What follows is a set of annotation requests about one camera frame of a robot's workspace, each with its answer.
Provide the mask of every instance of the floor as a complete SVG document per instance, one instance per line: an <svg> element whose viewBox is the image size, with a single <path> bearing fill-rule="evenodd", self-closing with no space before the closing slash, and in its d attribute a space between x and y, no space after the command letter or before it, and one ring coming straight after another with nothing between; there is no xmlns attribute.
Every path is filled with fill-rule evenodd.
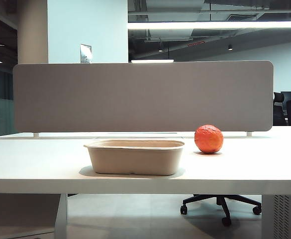
<svg viewBox="0 0 291 239"><path fill-rule="evenodd" d="M215 199L188 204L191 195L80 194L68 198L68 239L258 239L261 216L252 205L227 200L232 225ZM261 196L247 196L260 201Z"/></svg>

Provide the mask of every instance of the wall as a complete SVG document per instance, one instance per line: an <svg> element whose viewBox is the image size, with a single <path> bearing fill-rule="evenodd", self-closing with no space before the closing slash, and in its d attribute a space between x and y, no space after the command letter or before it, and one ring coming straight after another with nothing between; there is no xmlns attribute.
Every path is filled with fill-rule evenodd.
<svg viewBox="0 0 291 239"><path fill-rule="evenodd" d="M48 63L46 0L18 0L18 63Z"/></svg>
<svg viewBox="0 0 291 239"><path fill-rule="evenodd" d="M49 63L80 63L80 44L93 63L128 62L127 0L48 0Z"/></svg>
<svg viewBox="0 0 291 239"><path fill-rule="evenodd" d="M197 61L270 60L274 65L274 91L291 91L291 42L246 51L199 58Z"/></svg>

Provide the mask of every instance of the air vent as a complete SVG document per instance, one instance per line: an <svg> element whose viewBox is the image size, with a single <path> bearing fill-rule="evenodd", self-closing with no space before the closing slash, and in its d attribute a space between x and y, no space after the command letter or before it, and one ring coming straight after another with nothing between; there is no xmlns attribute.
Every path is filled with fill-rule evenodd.
<svg viewBox="0 0 291 239"><path fill-rule="evenodd" d="M230 15L227 18L227 21L242 21L242 20L246 20L249 18L253 18L254 16L250 16L250 15Z"/></svg>
<svg viewBox="0 0 291 239"><path fill-rule="evenodd" d="M289 203L286 195L274 196L274 239L289 238Z"/></svg>

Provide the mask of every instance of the biodegradable food container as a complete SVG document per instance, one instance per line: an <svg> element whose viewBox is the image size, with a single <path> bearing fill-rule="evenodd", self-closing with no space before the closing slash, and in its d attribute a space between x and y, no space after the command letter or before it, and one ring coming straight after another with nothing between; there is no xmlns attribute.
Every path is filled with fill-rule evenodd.
<svg viewBox="0 0 291 239"><path fill-rule="evenodd" d="M97 173L171 175L179 165L184 143L175 140L104 140L88 148Z"/></svg>

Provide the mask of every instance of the ceiling light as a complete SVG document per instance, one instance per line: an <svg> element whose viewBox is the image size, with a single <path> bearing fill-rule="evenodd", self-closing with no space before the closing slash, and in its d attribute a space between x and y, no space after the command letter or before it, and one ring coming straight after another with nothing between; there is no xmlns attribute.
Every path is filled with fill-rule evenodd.
<svg viewBox="0 0 291 239"><path fill-rule="evenodd" d="M128 29L291 28L291 21L129 22Z"/></svg>
<svg viewBox="0 0 291 239"><path fill-rule="evenodd" d="M171 63L173 59L168 60L132 60L132 63Z"/></svg>

